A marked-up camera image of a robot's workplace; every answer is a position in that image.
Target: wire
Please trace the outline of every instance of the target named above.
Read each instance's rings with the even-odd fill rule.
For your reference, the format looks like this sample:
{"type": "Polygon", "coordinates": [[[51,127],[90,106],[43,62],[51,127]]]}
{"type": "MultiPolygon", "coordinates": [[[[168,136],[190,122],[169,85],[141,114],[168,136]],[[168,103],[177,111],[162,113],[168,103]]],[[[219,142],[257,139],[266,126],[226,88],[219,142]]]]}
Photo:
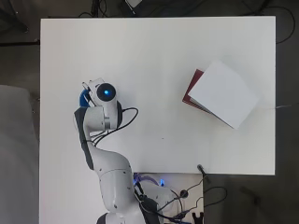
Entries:
{"type": "Polygon", "coordinates": [[[212,190],[212,189],[223,189],[224,191],[225,191],[225,196],[222,198],[222,199],[220,199],[220,200],[218,200],[217,202],[215,202],[215,203],[209,203],[209,204],[206,204],[204,207],[206,208],[206,207],[209,207],[209,206],[211,206],[211,205],[214,205],[214,204],[217,204],[217,203],[221,203],[221,202],[223,202],[226,198],[227,198],[227,195],[228,195],[228,193],[227,193],[227,189],[226,188],[224,188],[224,187],[212,187],[212,188],[210,188],[210,189],[207,189],[207,190],[205,190],[204,191],[204,194],[205,193],[208,193],[210,190],[212,190]]]}
{"type": "Polygon", "coordinates": [[[115,130],[111,131],[110,133],[107,133],[107,134],[104,134],[103,136],[101,136],[101,137],[94,143],[94,146],[95,146],[95,147],[99,144],[100,141],[102,141],[103,138],[105,138],[105,137],[109,136],[110,134],[112,134],[112,133],[114,133],[114,132],[117,132],[117,131],[119,131],[119,130],[121,130],[121,129],[127,127],[127,126],[129,126],[129,125],[135,120],[135,118],[137,117],[137,115],[138,115],[138,113],[139,113],[138,109],[135,108],[135,107],[129,107],[129,108],[123,109],[122,112],[125,112],[125,111],[127,111],[127,110],[135,110],[135,111],[136,111],[136,113],[135,113],[135,115],[133,116],[133,118],[132,118],[128,123],[126,123],[125,125],[121,126],[120,128],[115,129],[115,130]]]}
{"type": "Polygon", "coordinates": [[[82,12],[82,13],[80,13],[80,14],[78,15],[78,17],[80,18],[80,17],[83,16],[83,15],[88,15],[88,16],[92,17],[92,14],[89,13],[89,12],[82,12]]]}
{"type": "Polygon", "coordinates": [[[33,46],[40,45],[39,39],[34,42],[14,42],[14,43],[0,43],[0,47],[17,47],[17,46],[33,46]]]}
{"type": "Polygon", "coordinates": [[[189,190],[191,190],[191,189],[193,189],[193,188],[195,188],[195,187],[201,185],[201,183],[203,183],[203,181],[204,181],[205,178],[206,178],[206,176],[204,176],[204,177],[202,178],[202,180],[201,180],[198,184],[195,184],[195,185],[189,187],[188,189],[186,189],[186,191],[189,191],[189,190]]]}
{"type": "Polygon", "coordinates": [[[282,44],[283,42],[286,42],[288,39],[290,39],[292,37],[293,33],[295,32],[296,18],[294,17],[293,13],[286,7],[266,7],[265,9],[269,9],[269,8],[280,8],[280,9],[286,10],[287,12],[289,12],[289,14],[292,17],[292,31],[290,32],[290,34],[286,38],[284,38],[283,40],[280,40],[280,41],[277,42],[277,44],[282,44]]]}
{"type": "Polygon", "coordinates": [[[106,14],[106,12],[107,12],[107,1],[106,0],[104,0],[104,4],[105,4],[105,9],[104,9],[104,11],[102,10],[102,8],[101,8],[101,3],[102,3],[102,1],[103,0],[101,0],[100,2],[99,2],[99,10],[100,10],[100,12],[102,13],[102,18],[104,18],[104,17],[106,17],[106,18],[108,18],[108,15],[106,14]]]}
{"type": "Polygon", "coordinates": [[[179,198],[179,196],[177,195],[177,193],[175,191],[171,190],[171,192],[173,192],[174,194],[176,194],[176,196],[178,198],[178,201],[179,201],[179,204],[180,204],[180,212],[182,212],[183,211],[183,204],[181,202],[181,199],[179,198]]]}
{"type": "Polygon", "coordinates": [[[158,212],[162,211],[163,209],[165,209],[170,203],[174,202],[175,200],[178,200],[178,198],[174,198],[173,200],[171,200],[170,202],[167,202],[163,207],[159,208],[158,212]]]}
{"type": "Polygon", "coordinates": [[[187,213],[191,212],[193,209],[197,208],[197,207],[198,207],[198,202],[199,202],[199,200],[201,200],[201,199],[204,199],[204,197],[199,197],[199,198],[196,200],[196,206],[195,206],[195,207],[192,207],[192,208],[190,208],[190,209],[188,209],[188,210],[186,210],[185,213],[187,214],[187,213]]]}

